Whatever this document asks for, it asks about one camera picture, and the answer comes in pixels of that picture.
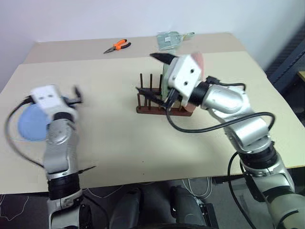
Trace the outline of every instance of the table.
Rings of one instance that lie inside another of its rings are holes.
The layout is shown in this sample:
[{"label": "table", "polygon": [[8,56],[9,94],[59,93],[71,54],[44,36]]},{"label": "table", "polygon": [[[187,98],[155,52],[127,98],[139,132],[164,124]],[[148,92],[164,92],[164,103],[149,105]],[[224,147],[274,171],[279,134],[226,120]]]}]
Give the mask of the table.
[{"label": "table", "polygon": [[299,77],[301,77],[302,80],[305,81],[305,71],[301,71],[297,73]]},{"label": "table", "polygon": [[[271,136],[285,165],[304,166],[305,129],[263,70],[241,45],[236,51],[227,49],[223,52],[211,50],[213,45],[217,47],[213,39],[205,45],[209,46],[209,52],[203,53],[204,76],[212,75],[224,83],[246,83],[252,108],[276,115]],[[68,55],[64,59],[50,60],[47,53],[45,59],[48,62],[36,62],[32,55],[16,69],[0,94],[0,128],[3,129],[8,113],[32,88],[57,84],[63,95],[72,97],[72,87],[78,85],[84,98],[84,103],[77,106],[80,113],[77,124],[79,168],[97,166],[80,175],[82,188],[226,174],[234,148],[222,129],[185,134],[173,129],[165,116],[136,113],[135,86],[140,84],[139,74],[143,73],[144,85],[148,85],[152,73],[156,76],[153,83],[158,87],[162,73],[160,62],[150,57],[68,61]],[[19,114],[11,123],[14,136],[18,135]],[[185,128],[218,124],[201,109],[196,109],[191,117],[173,117],[173,120]],[[0,144],[0,193],[47,191],[44,171],[16,155],[7,145],[3,131],[0,132]],[[30,157],[41,160],[44,142],[18,141],[16,144]],[[232,174],[238,173],[239,163],[235,160]]]}]

